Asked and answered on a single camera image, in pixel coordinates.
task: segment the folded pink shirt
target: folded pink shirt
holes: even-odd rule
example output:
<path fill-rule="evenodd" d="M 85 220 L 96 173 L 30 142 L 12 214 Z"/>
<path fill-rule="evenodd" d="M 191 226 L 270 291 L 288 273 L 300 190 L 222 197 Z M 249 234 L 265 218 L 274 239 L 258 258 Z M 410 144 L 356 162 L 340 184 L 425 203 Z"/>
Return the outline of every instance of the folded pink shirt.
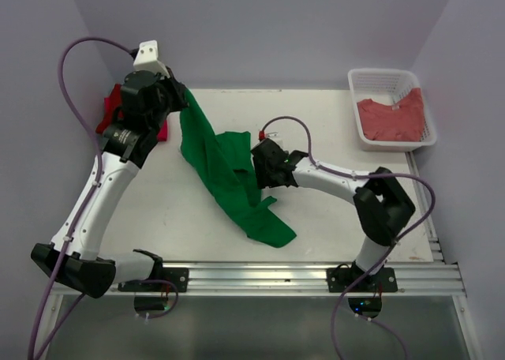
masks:
<path fill-rule="evenodd" d="M 421 141 L 425 109 L 421 90 L 414 88 L 395 105 L 371 99 L 357 103 L 363 134 L 371 141 Z"/>

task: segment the green fabric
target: green fabric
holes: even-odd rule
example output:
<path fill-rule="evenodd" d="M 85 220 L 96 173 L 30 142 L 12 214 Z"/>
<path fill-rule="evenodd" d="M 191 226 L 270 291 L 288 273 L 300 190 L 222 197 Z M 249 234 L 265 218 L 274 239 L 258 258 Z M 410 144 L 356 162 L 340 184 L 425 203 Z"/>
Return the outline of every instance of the green fabric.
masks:
<path fill-rule="evenodd" d="M 215 201 L 249 238 L 275 248 L 291 242 L 297 235 L 268 210 L 277 200 L 261 200 L 251 164 L 251 134 L 216 136 L 193 94 L 187 90 L 185 96 L 189 107 L 180 114 L 181 152 Z"/>

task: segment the white laundry basket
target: white laundry basket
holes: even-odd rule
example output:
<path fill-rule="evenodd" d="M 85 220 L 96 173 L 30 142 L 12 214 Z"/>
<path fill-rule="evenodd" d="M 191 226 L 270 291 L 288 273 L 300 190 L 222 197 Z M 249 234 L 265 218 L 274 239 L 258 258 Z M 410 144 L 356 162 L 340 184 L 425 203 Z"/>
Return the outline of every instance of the white laundry basket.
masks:
<path fill-rule="evenodd" d="M 361 149 L 365 151 L 408 152 L 435 144 L 436 131 L 426 102 L 425 129 L 421 141 L 371 141 L 363 134 L 357 103 L 368 98 L 388 105 L 397 103 L 413 88 L 420 87 L 417 77 L 412 72 L 398 69 L 362 68 L 350 70 L 347 76 Z"/>

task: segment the red cloth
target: red cloth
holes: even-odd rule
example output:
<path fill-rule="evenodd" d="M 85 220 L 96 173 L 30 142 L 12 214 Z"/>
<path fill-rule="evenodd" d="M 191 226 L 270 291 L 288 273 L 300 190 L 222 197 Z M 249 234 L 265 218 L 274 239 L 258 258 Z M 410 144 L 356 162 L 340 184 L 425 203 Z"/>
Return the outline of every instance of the red cloth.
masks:
<path fill-rule="evenodd" d="M 103 117 L 103 120 L 96 126 L 96 133 L 103 133 L 103 131 L 105 131 L 105 129 L 110 125 L 112 121 L 114 110 L 116 110 L 121 105 L 121 93 L 119 92 L 120 88 L 121 85 L 116 84 L 112 89 L 112 92 L 110 92 L 110 96 L 103 99 L 105 105 L 105 115 Z M 163 127 L 159 131 L 157 139 L 158 141 L 166 141 L 168 139 L 167 121 L 163 123 Z"/>
<path fill-rule="evenodd" d="M 421 141 L 425 109 L 421 90 L 414 88 L 392 106 L 363 99 L 357 103 L 363 134 L 371 141 Z"/>

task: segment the white table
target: white table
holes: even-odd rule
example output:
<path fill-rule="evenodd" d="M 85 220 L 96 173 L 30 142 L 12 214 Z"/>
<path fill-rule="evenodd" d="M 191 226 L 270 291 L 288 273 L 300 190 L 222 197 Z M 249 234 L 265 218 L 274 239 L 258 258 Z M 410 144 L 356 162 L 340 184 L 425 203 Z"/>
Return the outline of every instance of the white table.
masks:
<path fill-rule="evenodd" d="M 193 94 L 214 131 L 250 131 L 252 143 L 263 124 L 279 115 L 299 117 L 309 125 L 317 159 L 341 167 L 374 171 L 378 166 L 409 172 L 403 153 L 363 152 L 357 146 L 348 91 L 207 90 Z M 302 188 L 264 192 L 279 200 L 271 210 L 297 233 L 275 249 L 254 242 L 215 203 L 179 151 L 178 114 L 170 120 L 170 138 L 158 144 L 121 199 L 103 239 L 103 253 L 141 248 L 165 261 L 352 261 L 364 239 L 354 206 Z M 295 122 L 276 122 L 284 148 L 305 151 L 305 133 Z M 413 183 L 401 180 L 416 203 Z M 390 260 L 433 261 L 425 226 L 407 235 Z"/>

